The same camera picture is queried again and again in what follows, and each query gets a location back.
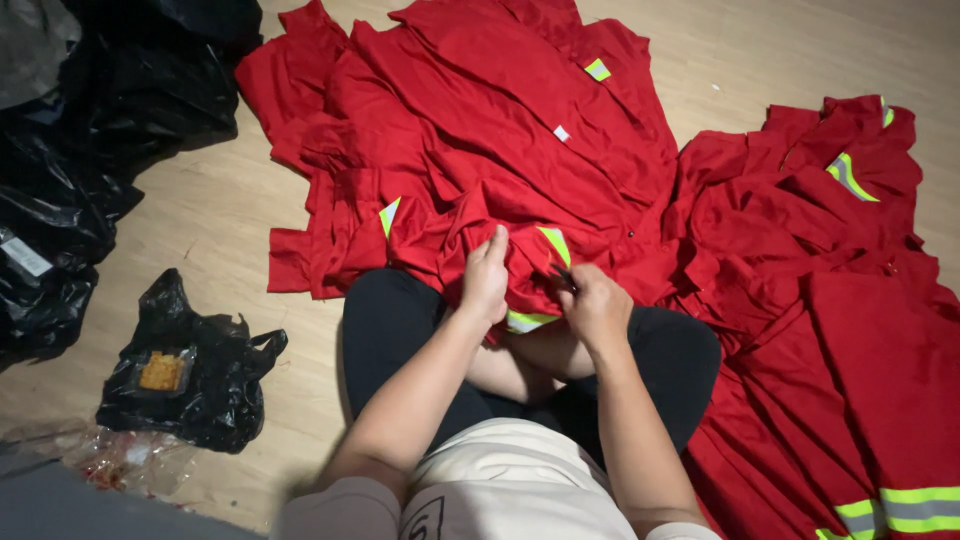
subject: white t-shirt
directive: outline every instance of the white t-shirt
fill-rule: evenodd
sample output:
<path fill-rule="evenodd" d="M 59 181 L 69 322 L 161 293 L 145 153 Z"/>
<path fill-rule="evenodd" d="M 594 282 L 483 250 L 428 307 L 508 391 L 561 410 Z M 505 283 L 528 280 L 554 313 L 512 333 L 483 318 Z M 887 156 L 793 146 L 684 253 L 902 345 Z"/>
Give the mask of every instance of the white t-shirt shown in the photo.
<path fill-rule="evenodd" d="M 383 484 L 340 479 L 284 506 L 282 540 L 636 540 L 607 476 L 572 440 L 533 422 L 493 419 L 461 431 L 420 463 L 400 508 Z M 646 540 L 720 540 L 665 524 Z"/>

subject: wooden floor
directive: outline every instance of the wooden floor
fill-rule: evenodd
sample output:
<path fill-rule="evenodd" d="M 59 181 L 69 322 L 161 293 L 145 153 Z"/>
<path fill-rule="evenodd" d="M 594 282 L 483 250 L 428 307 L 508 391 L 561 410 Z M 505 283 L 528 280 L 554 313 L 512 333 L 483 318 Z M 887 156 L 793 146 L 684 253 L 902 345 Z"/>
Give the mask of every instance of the wooden floor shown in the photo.
<path fill-rule="evenodd" d="M 275 13 L 305 0 L 261 0 Z M 329 0 L 350 29 L 378 29 L 409 0 Z M 617 18 L 651 37 L 654 78 L 678 141 L 699 130 L 758 129 L 768 104 L 818 109 L 823 96 L 882 93 L 918 116 L 912 152 L 925 172 L 917 232 L 960 290 L 960 3 L 957 0 L 581 0 L 585 22 Z M 266 530 L 293 486 L 315 473 L 343 425 L 335 377 L 342 301 L 265 293 L 271 227 L 303 228 L 307 183 L 270 162 L 270 145 L 243 104 L 240 136 L 182 153 L 145 172 L 146 200 L 119 225 L 117 248 L 80 341 L 60 358 L 0 374 L 5 423 L 90 416 L 130 340 L 136 300 L 178 267 L 199 313 L 242 312 L 253 332 L 284 328 L 290 346 L 263 380 L 267 421 L 240 455 L 202 452 L 176 500 Z"/>

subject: black pants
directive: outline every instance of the black pants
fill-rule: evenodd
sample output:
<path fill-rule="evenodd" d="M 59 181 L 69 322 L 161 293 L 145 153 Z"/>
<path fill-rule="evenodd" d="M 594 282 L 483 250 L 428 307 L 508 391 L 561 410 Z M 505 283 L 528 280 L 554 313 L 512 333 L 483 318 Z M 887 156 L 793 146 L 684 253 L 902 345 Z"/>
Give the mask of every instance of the black pants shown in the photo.
<path fill-rule="evenodd" d="M 433 335 L 446 311 L 441 295 L 388 268 L 361 277 L 347 293 L 343 350 L 354 417 L 384 382 Z M 682 313 L 637 307 L 628 336 L 636 365 L 677 451 L 696 430 L 720 368 L 720 344 L 709 327 Z M 430 445 L 491 418 L 524 418 L 580 444 L 603 467 L 597 424 L 597 378 L 571 380 L 538 407 L 460 385 Z"/>

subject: scissors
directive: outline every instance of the scissors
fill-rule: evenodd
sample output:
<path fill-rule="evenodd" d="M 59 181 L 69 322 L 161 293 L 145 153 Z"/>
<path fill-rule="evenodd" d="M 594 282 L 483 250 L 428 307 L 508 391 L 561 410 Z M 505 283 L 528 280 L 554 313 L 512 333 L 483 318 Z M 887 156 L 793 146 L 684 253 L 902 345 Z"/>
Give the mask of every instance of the scissors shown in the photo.
<path fill-rule="evenodd" d="M 550 276 L 558 282 L 562 282 L 570 292 L 577 294 L 577 283 L 573 281 L 573 276 L 556 262 L 551 263 L 550 266 L 555 270 L 555 272 L 550 272 Z"/>

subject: red fabric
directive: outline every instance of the red fabric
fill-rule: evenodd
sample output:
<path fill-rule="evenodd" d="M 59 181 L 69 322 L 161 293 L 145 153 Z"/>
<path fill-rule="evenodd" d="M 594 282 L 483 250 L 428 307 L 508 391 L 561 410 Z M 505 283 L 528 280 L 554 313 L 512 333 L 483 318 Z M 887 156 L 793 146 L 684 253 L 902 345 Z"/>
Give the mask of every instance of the red fabric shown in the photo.
<path fill-rule="evenodd" d="M 271 234 L 270 291 L 342 296 L 389 263 L 456 302 L 466 253 L 503 223 L 508 304 L 560 314 L 536 227 L 559 228 L 573 263 L 716 330 L 725 362 L 684 463 L 721 534 L 843 535 L 838 504 L 960 485 L 960 305 L 913 234 L 912 113 L 884 128 L 879 96 L 774 106 L 760 132 L 678 155 L 648 40 L 617 21 L 584 26 L 572 0 L 391 18 L 347 37 L 314 0 L 237 68 L 272 156 L 311 185 L 306 231 Z M 880 202 L 826 172 L 841 152 Z"/>

